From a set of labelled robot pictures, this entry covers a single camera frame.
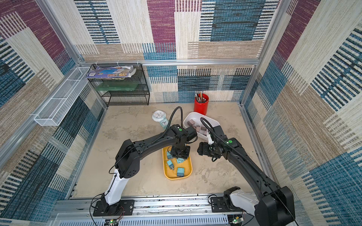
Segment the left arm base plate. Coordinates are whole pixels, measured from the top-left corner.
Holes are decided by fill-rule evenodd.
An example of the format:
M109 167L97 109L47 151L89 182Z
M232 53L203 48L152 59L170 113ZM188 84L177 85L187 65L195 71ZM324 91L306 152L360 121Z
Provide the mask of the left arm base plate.
M93 217L108 217L108 216L131 216L133 214L135 200L127 199L108 205L104 201L97 201Z

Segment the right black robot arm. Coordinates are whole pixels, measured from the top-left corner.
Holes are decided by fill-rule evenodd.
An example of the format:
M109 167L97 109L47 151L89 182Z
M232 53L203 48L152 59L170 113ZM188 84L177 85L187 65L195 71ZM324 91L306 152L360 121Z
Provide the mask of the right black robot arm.
M216 161L224 157L244 177L253 189L257 204L247 208L247 200L237 196L239 187L224 191L225 208L235 211L240 208L253 215L260 226L286 226L296 221L294 196L291 190L281 187L267 176L248 156L242 144L234 137L227 138L221 126L213 127L204 117L201 123L209 131L212 144L201 142L198 147L199 155L206 155Z

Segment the white plastic tray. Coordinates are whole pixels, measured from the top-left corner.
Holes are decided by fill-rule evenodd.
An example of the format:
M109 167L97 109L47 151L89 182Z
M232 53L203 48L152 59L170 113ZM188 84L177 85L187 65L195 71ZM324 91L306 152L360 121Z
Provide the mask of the white plastic tray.
M183 121L183 126L185 128L189 127L188 122L192 120L196 127L197 126L200 127L200 130L197 131L198 137L205 141L208 141L208 135L204 135L204 133L201 132L201 127L204 127L204 125L200 120L201 117L205 118L213 127L220 126L220 123L218 121L197 112L189 113Z

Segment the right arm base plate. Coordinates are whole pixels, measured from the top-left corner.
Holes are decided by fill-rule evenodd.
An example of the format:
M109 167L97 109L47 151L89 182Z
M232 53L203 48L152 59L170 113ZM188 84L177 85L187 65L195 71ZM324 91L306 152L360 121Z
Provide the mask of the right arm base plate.
M211 205L212 213L222 212L245 212L244 209L235 207L231 201L225 201L223 197L210 195L208 202Z

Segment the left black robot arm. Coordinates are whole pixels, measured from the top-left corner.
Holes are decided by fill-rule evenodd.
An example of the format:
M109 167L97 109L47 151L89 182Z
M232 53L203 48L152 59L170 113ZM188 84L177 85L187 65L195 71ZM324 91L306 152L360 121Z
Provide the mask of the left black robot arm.
M90 207L95 211L108 212L110 206L119 203L121 195L129 179L135 176L140 170L140 161L155 151L165 147L171 147L171 156L174 158L188 159L190 153L189 144L197 141L197 132L193 127L184 128L182 125L171 125L174 114L180 110L183 117L183 109L178 106L170 116L166 129L150 138L132 142L130 139L123 142L118 154L115 157L115 164L112 168L113 179L108 189L99 194L99 198L93 198Z

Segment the yellow plastic tray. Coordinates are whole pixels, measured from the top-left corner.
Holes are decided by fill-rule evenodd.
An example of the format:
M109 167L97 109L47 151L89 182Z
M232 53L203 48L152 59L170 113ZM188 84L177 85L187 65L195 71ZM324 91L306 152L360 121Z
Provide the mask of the yellow plastic tray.
M170 155L171 146L162 149L164 175L169 180L185 179L193 171L191 157L186 160Z

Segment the teal plug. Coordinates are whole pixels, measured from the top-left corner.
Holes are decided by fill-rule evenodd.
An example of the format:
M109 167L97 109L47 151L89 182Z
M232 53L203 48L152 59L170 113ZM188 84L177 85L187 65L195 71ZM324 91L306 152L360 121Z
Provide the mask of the teal plug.
M182 167L178 167L176 176L179 177L179 178L184 177L185 176L185 169L182 168Z
M183 163L185 161L185 159L177 158L176 161L177 161L178 164L181 164L181 163Z
M172 163L171 160L168 160L166 163L167 163L169 169L174 170L174 164Z
M169 152L166 153L166 156L169 160L173 158L173 156Z

